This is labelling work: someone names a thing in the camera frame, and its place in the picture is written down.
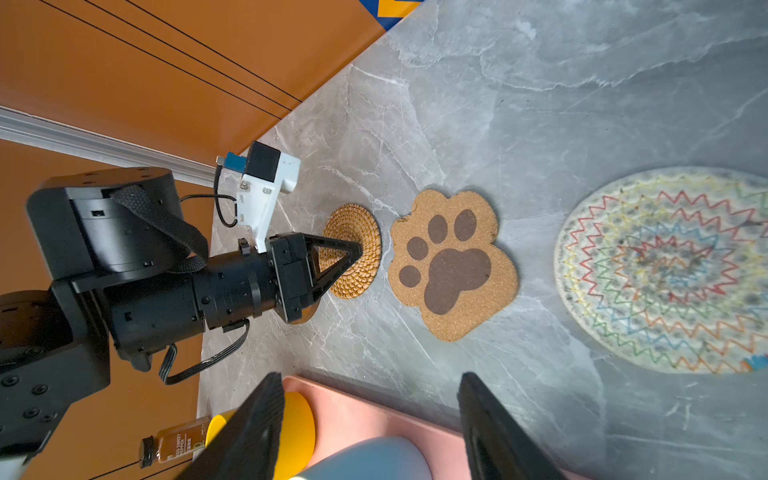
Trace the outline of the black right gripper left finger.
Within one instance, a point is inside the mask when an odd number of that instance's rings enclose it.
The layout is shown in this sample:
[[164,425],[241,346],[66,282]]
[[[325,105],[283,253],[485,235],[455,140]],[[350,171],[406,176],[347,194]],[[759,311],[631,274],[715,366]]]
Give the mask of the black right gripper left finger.
[[271,372],[179,477],[271,480],[277,464],[284,409],[281,374]]

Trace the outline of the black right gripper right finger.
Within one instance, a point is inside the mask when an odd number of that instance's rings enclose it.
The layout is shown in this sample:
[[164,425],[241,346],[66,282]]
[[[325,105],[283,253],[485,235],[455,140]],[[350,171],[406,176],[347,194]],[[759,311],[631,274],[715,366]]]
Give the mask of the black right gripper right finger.
[[566,479],[478,375],[462,375],[457,398],[473,480]]

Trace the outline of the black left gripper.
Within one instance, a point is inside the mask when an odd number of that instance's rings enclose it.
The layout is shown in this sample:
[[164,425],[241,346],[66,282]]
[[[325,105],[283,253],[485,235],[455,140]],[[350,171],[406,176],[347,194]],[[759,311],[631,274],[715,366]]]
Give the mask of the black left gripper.
[[[341,299],[360,296],[361,287],[337,282],[362,254],[359,242],[317,235],[274,236],[265,253],[256,252],[242,239],[237,251],[212,257],[192,275],[196,303],[210,330],[233,329],[240,320],[269,310],[291,324],[328,291]],[[311,287],[313,298],[307,302],[288,297]]]

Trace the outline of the plain brown wooden coaster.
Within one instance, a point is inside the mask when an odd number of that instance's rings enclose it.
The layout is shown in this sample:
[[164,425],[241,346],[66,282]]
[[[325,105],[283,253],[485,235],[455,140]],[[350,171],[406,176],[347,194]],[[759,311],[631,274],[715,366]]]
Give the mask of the plain brown wooden coaster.
[[300,324],[307,323],[315,315],[320,303],[321,301],[318,300],[316,303],[303,309],[301,311],[301,317],[295,321],[292,321],[291,325],[300,325]]

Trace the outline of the cork paw print coaster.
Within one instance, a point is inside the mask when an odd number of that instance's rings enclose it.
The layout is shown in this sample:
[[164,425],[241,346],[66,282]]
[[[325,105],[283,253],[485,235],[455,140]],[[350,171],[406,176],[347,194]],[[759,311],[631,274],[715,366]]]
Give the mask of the cork paw print coaster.
[[518,272],[495,245],[498,231],[493,208],[473,191],[425,190],[394,222],[390,286],[438,339],[462,339],[516,298]]

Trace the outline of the multicolour woven round coaster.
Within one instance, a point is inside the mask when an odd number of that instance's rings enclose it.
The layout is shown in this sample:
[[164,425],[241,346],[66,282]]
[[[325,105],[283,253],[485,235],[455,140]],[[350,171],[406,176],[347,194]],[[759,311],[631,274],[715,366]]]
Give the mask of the multicolour woven round coaster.
[[579,203],[554,247],[559,294],[577,324],[637,366],[665,374],[767,366],[767,181],[668,167]]

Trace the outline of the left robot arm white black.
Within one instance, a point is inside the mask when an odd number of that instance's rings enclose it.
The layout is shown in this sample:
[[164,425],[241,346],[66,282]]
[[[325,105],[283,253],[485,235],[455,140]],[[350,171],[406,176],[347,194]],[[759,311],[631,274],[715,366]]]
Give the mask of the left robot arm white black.
[[69,407],[106,388],[117,353],[180,383],[179,342],[208,330],[247,332],[274,311],[298,323],[361,257],[360,244],[291,233],[211,256],[184,220],[171,171],[113,168],[53,177],[26,212],[52,282],[1,298],[1,455],[27,462]]

